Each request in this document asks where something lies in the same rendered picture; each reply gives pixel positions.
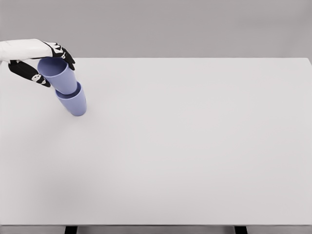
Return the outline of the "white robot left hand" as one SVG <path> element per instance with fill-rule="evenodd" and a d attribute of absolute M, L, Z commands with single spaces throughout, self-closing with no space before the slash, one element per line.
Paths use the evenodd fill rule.
<path fill-rule="evenodd" d="M 71 70 L 75 70 L 76 63 L 65 47 L 57 42 L 46 42 L 39 39 L 8 40 L 4 49 L 2 60 L 8 63 L 9 70 L 29 81 L 45 87 L 50 87 L 50 82 L 40 74 L 37 69 L 25 63 L 28 59 L 61 58 Z"/>

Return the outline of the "blue plastic cup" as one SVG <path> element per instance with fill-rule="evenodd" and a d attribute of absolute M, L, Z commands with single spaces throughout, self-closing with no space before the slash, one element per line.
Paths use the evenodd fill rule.
<path fill-rule="evenodd" d="M 69 95 L 77 89 L 74 71 L 62 58 L 46 57 L 40 59 L 38 71 L 62 94 Z"/>
<path fill-rule="evenodd" d="M 63 105 L 63 107 L 74 116 L 82 116 L 87 111 L 87 101 L 84 93 L 84 89 L 77 81 L 76 90 L 68 95 L 62 94 L 58 90 L 55 90 L 56 96 Z"/>

